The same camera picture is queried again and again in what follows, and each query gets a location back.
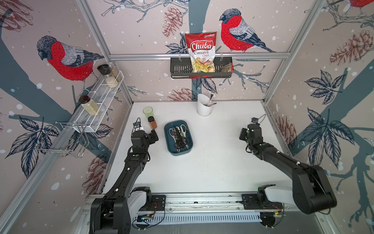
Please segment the pink kitchen scissors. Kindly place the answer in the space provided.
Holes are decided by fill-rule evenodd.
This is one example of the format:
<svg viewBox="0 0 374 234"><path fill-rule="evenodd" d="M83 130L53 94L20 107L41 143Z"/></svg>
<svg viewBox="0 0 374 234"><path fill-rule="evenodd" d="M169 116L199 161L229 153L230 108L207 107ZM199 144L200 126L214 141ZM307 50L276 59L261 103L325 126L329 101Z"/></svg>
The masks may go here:
<svg viewBox="0 0 374 234"><path fill-rule="evenodd" d="M174 144L176 144L177 138L176 138L176 129L175 129L175 127L170 128L168 132L169 132L170 136L173 138Z"/></svg>

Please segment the teal plastic storage box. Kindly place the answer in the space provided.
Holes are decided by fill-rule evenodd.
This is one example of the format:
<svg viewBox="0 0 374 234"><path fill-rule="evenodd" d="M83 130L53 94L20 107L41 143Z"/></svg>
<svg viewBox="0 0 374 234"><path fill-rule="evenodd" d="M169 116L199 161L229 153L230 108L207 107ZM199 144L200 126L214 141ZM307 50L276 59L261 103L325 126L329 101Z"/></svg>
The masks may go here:
<svg viewBox="0 0 374 234"><path fill-rule="evenodd" d="M170 136L170 134L169 134L168 131L172 127L179 128L179 126L181 124L184 124L187 127L187 146L184 149L182 149L182 150L177 150L175 148L174 140ZM187 154L187 153L189 153L192 150L192 148L193 148L193 139L192 139L192 136L191 136L188 124L185 121L178 120L178 121L172 121L172 122L167 123L164 126L164 133L165 133L165 139L166 139L167 149L168 149L168 151L173 156L180 156L180 155L183 155L183 154Z"/></svg>

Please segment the large black scissors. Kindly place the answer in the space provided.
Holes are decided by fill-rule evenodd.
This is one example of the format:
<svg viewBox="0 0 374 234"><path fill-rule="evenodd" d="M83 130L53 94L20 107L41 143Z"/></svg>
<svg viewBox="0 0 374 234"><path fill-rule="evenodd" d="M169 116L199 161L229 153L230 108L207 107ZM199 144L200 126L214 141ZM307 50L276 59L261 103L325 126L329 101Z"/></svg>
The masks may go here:
<svg viewBox="0 0 374 234"><path fill-rule="evenodd" d="M187 140L181 130L177 127L174 128L175 148L182 150L187 146Z"/></svg>

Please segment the cream kitchen scissors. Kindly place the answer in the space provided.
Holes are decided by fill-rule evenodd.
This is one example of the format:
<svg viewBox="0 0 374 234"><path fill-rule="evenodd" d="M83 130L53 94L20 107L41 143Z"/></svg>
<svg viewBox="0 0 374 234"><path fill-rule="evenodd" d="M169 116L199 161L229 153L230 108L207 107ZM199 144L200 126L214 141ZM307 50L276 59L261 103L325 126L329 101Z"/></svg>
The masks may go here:
<svg viewBox="0 0 374 234"><path fill-rule="evenodd" d="M184 143L187 144L187 127L184 124L181 124L179 126L179 130L180 130L181 136L183 137Z"/></svg>

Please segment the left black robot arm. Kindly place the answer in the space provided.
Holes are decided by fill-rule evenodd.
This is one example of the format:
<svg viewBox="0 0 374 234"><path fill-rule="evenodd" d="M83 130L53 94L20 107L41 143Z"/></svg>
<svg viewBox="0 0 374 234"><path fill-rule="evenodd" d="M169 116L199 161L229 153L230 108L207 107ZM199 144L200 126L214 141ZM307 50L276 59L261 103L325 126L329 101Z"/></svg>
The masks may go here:
<svg viewBox="0 0 374 234"><path fill-rule="evenodd" d="M136 179L150 160L149 147L159 137L155 130L147 134L143 130L131 134L132 146L127 151L125 165L113 187L104 197L95 199L91 204L91 234L129 234L132 215L129 198Z"/></svg>

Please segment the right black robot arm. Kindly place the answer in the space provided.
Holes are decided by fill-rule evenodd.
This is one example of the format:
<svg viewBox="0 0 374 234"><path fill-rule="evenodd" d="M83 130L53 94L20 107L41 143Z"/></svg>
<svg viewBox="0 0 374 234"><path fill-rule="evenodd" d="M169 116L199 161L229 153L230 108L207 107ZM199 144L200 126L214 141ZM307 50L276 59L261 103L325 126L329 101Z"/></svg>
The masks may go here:
<svg viewBox="0 0 374 234"><path fill-rule="evenodd" d="M337 206L330 182L320 166L301 163L263 141L258 123L251 123L240 131L239 139L246 142L246 152L268 162L292 180L290 204L309 215Z"/></svg>

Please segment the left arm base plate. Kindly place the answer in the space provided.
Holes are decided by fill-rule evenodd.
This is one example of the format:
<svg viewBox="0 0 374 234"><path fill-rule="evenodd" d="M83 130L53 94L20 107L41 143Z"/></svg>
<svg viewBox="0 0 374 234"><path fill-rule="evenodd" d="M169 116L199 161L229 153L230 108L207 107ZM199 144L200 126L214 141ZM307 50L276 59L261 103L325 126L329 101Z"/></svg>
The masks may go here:
<svg viewBox="0 0 374 234"><path fill-rule="evenodd" d="M140 207L139 212L154 212L165 211L166 196L165 195L152 195L151 198L147 198L144 206Z"/></svg>

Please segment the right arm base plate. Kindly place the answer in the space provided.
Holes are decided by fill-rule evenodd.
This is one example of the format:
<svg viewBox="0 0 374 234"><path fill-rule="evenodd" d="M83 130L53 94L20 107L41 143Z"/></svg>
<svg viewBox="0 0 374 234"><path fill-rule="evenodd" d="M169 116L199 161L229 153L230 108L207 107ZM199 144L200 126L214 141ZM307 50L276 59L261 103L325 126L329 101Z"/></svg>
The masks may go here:
<svg viewBox="0 0 374 234"><path fill-rule="evenodd" d="M283 204L271 202L265 195L241 194L241 204L245 210L282 210Z"/></svg>

